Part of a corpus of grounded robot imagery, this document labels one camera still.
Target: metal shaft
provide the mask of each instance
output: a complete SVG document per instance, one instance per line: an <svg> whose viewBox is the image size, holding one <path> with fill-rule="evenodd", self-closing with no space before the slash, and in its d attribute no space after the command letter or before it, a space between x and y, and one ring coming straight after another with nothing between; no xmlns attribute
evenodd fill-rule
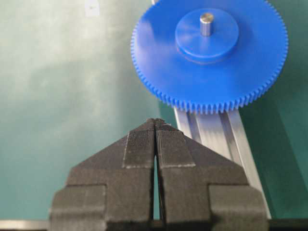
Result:
<svg viewBox="0 0 308 231"><path fill-rule="evenodd" d="M200 16L200 31L203 36L210 36L213 33L214 16L211 13L204 13Z"/></svg>

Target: blue plastic gear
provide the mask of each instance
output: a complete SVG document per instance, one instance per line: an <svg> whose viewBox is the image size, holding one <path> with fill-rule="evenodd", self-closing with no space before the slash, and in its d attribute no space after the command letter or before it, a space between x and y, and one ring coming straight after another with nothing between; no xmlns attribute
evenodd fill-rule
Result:
<svg viewBox="0 0 308 231"><path fill-rule="evenodd" d="M209 11L214 32L203 37L199 17ZM160 0L131 39L133 64L147 89L168 105L205 114L264 94L287 52L283 20L264 0Z"/></svg>

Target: gear teeth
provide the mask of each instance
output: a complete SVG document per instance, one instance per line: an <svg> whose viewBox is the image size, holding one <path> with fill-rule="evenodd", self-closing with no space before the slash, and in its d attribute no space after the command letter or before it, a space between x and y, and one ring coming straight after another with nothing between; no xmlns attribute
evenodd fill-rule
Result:
<svg viewBox="0 0 308 231"><path fill-rule="evenodd" d="M163 0L158 1L155 5L148 8L148 10L144 13L147 14L149 10L155 9L159 7L159 5L163 2ZM135 25L131 41L130 41L130 52L132 57L133 65L135 66L136 72L139 76L139 79L141 82L145 85L145 87L158 99L160 99L162 102L167 103L168 105L171 105L172 107L176 107L180 109L181 111L185 112L191 112L191 113L200 113L200 114L213 114L218 112L228 112L233 109L238 109L239 107L243 107L245 105L248 105L252 101L256 100L257 98L261 97L267 90L274 84L274 82L277 80L279 73L281 72L284 62L287 58L288 49L289 49L289 38L288 38L288 32L287 28L285 26L285 23L283 22L282 17L280 16L279 12L275 9L275 7L268 2L267 0L264 0L264 2L273 10L273 12L278 16L282 28L284 30L285 34L285 49L282 56L282 60L277 66L277 69L274 71L272 76L258 89L252 91L251 93L248 93L238 99L235 99L233 101L229 102L221 102L216 104L202 104L202 103L194 103L194 102L184 102L180 101L178 99L173 98L172 96L167 96L166 94L159 91L159 89L155 88L151 85L151 83L146 79L146 77L142 74L142 70L139 69L138 62L135 57L135 51L134 51L134 45L135 45L135 38L138 30L139 22Z"/></svg>

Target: gripper jaw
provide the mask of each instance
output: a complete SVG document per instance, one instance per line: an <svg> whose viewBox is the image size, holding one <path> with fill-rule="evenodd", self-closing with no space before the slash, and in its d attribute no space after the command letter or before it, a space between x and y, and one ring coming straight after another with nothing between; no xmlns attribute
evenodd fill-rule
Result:
<svg viewBox="0 0 308 231"><path fill-rule="evenodd" d="M157 157L160 222L153 220ZM161 119L73 167L50 211L51 231L267 230L244 170Z"/></svg>

